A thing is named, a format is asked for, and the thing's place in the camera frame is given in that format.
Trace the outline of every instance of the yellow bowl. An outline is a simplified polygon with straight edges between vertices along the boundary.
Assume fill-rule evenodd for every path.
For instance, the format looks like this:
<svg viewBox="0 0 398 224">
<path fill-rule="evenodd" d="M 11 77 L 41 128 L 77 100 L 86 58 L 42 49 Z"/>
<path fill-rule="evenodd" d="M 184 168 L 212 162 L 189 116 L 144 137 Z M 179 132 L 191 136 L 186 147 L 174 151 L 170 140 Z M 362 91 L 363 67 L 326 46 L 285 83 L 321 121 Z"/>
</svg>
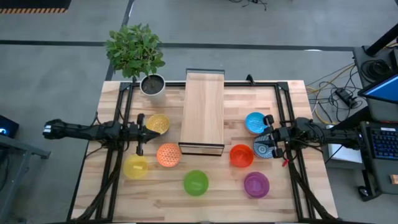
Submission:
<svg viewBox="0 0 398 224">
<path fill-rule="evenodd" d="M 137 154 L 129 156 L 123 164 L 123 173 L 130 179 L 140 179 L 148 172 L 147 159 Z"/>
<path fill-rule="evenodd" d="M 164 134 L 170 127 L 169 118 L 164 114 L 154 114 L 146 122 L 147 129 Z"/>
</svg>

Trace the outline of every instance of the wooden box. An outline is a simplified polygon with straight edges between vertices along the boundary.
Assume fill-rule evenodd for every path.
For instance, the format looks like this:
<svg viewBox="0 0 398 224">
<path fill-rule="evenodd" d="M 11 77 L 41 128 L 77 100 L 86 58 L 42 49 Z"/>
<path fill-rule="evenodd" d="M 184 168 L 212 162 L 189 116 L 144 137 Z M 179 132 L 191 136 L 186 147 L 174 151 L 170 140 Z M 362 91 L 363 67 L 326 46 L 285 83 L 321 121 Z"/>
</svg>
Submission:
<svg viewBox="0 0 398 224">
<path fill-rule="evenodd" d="M 224 149 L 224 75 L 187 73 L 181 138 L 182 154 L 220 156 Z"/>
</svg>

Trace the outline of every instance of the purple bowl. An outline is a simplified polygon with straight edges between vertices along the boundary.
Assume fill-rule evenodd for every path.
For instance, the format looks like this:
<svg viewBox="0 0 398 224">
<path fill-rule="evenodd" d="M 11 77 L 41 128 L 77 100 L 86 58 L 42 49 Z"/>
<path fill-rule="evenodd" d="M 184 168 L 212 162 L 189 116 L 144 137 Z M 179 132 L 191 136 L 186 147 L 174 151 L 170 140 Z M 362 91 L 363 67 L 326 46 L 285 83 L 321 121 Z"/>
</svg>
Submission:
<svg viewBox="0 0 398 224">
<path fill-rule="evenodd" d="M 251 172 L 244 179 L 244 189 L 254 198 L 262 198 L 268 194 L 269 181 L 260 172 Z"/>
</svg>

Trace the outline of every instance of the power adapter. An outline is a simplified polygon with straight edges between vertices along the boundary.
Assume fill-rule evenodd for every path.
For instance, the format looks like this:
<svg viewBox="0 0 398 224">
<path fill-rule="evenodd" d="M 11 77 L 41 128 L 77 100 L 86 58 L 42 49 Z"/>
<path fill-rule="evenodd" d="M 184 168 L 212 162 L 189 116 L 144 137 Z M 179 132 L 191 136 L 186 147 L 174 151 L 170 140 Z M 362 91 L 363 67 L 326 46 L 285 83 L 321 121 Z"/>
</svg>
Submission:
<svg viewBox="0 0 398 224">
<path fill-rule="evenodd" d="M 354 108 L 358 102 L 344 88 L 338 88 L 336 95 L 347 105 L 348 108 Z"/>
</svg>

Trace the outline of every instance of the white pot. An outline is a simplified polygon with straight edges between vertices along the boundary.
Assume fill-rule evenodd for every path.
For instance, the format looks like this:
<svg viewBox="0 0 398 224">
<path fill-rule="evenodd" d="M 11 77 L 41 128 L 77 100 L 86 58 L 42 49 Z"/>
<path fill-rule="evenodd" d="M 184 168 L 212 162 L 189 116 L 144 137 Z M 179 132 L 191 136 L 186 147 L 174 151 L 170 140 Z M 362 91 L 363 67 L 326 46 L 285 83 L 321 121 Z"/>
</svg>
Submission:
<svg viewBox="0 0 398 224">
<path fill-rule="evenodd" d="M 155 104 L 163 103 L 165 101 L 165 99 L 166 99 L 166 90 L 165 90 L 166 89 L 166 81 L 159 74 L 149 74 L 149 75 L 150 76 L 158 76 L 158 77 L 160 77 L 163 80 L 163 88 L 159 92 L 157 92 L 155 94 L 151 94 L 150 95 L 150 94 L 145 93 L 142 90 L 142 83 L 144 82 L 145 79 L 148 79 L 148 77 L 144 77 L 141 80 L 140 84 L 139 84 L 139 88 L 141 89 L 141 93 L 144 94 L 152 103 L 155 103 Z"/>
</svg>

